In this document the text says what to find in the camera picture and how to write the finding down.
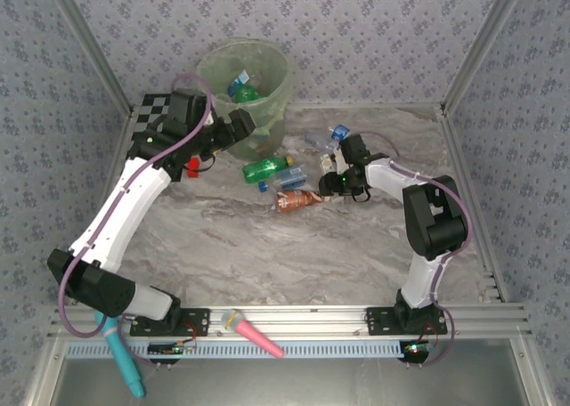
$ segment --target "green plastic bottle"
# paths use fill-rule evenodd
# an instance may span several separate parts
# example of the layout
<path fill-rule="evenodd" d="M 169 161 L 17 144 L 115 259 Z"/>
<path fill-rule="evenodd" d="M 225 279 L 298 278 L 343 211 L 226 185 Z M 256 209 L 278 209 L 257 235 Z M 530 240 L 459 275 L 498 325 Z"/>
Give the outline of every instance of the green plastic bottle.
<path fill-rule="evenodd" d="M 271 157 L 244 166 L 241 171 L 246 176 L 247 183 L 263 181 L 275 172 L 293 166 L 292 157 Z"/>
<path fill-rule="evenodd" d="M 235 92 L 233 96 L 233 101 L 236 103 L 245 103 L 256 101 L 257 99 L 261 99 L 262 95 L 257 93 L 257 90 L 254 86 L 249 84 L 243 84 L 238 87 L 238 90 Z"/>

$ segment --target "teal marker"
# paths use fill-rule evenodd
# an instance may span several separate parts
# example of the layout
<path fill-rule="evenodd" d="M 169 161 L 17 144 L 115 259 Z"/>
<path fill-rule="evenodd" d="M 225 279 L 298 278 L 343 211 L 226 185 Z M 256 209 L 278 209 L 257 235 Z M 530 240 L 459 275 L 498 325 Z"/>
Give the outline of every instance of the teal marker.
<path fill-rule="evenodd" d="M 100 324 L 102 320 L 103 314 L 95 311 L 95 321 L 97 324 Z M 101 333 L 105 337 L 107 345 L 109 346 L 109 349 L 112 352 L 115 361 L 117 362 L 117 367 L 123 375 L 125 384 L 130 388 L 133 396 L 137 399 L 140 399 L 144 397 L 144 388 L 143 384 L 141 383 L 141 375 L 134 365 L 133 358 L 121 343 L 117 330 L 119 330 L 118 319 L 107 317 L 107 321 L 105 321 L 105 325 L 103 326 Z"/>

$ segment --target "enclosure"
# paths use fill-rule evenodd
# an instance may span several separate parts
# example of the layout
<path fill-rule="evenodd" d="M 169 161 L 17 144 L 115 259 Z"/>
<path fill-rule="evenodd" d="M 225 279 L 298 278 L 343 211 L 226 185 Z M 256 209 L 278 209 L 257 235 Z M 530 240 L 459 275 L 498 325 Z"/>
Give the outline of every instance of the enclosure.
<path fill-rule="evenodd" d="M 85 404 L 98 404 L 102 386 L 112 386 L 109 404 L 138 404 L 110 379 L 109 356 L 86 352 L 103 338 L 74 339 L 61 325 L 45 261 L 91 223 L 133 138 L 166 113 L 173 78 L 238 38 L 270 41 L 291 63 L 277 154 L 302 165 L 309 185 L 321 172 L 305 133 L 338 124 L 385 134 L 404 166 L 455 179 L 475 233 L 438 290 L 457 319 L 456 346 L 419 373 L 359 353 L 282 367 L 204 353 L 187 361 L 199 377 L 144 373 L 140 404 L 164 395 L 183 404 L 168 386 L 185 380 L 202 386 L 196 404 L 266 404 L 272 393 L 263 389 L 227 394 L 248 383 L 236 376 L 241 366 L 283 401 L 299 387 L 305 394 L 292 404 L 570 403 L 569 21 L 570 0 L 4 0 L 0 403 L 77 402 L 84 394 L 75 387 L 91 372 Z M 372 152 L 393 155 L 378 137 L 362 137 Z M 400 339 L 369 337 L 362 314 L 392 305 L 410 270 L 401 203 L 371 190 L 365 203 L 336 198 L 278 214 L 271 192 L 243 182 L 244 164 L 221 152 L 207 173 L 171 183 L 119 273 L 216 316 L 239 307 L 285 343 Z M 94 327 L 84 306 L 68 309 L 78 327 Z M 203 348 L 235 341 L 211 324 Z M 432 387 L 461 366 L 453 389 Z M 489 369 L 506 375 L 502 393 Z M 335 394 L 319 397 L 331 382 Z"/>

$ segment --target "red component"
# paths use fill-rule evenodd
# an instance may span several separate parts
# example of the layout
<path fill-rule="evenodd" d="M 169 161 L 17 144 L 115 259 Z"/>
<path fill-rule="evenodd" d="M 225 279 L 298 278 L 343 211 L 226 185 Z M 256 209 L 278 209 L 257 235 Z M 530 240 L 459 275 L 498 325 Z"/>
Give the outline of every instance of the red component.
<path fill-rule="evenodd" d="M 198 157 L 192 157 L 190 162 L 188 163 L 188 170 L 186 170 L 186 174 L 188 177 L 198 177 L 198 170 L 200 168 L 200 159 Z"/>

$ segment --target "gray marble surface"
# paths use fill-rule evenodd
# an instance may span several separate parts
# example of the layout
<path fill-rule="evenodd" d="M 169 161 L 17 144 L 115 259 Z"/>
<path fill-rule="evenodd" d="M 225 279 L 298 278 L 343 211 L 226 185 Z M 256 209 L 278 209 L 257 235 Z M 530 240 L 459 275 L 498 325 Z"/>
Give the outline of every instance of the gray marble surface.
<path fill-rule="evenodd" d="M 433 111 L 288 110 L 279 155 L 320 177 L 319 153 L 304 140 L 339 123 L 375 129 L 399 147 L 401 164 L 427 175 L 452 174 Z M 392 152 L 366 136 L 372 152 Z M 243 180 L 243 162 L 221 153 L 198 179 L 171 183 L 144 217 L 120 272 L 168 290 L 188 305 L 389 304 L 411 261 L 403 207 L 382 191 L 368 203 L 350 198 L 290 214 L 274 209 L 274 193 Z M 475 302 L 483 266 L 471 246 L 451 260 L 439 296 Z"/>

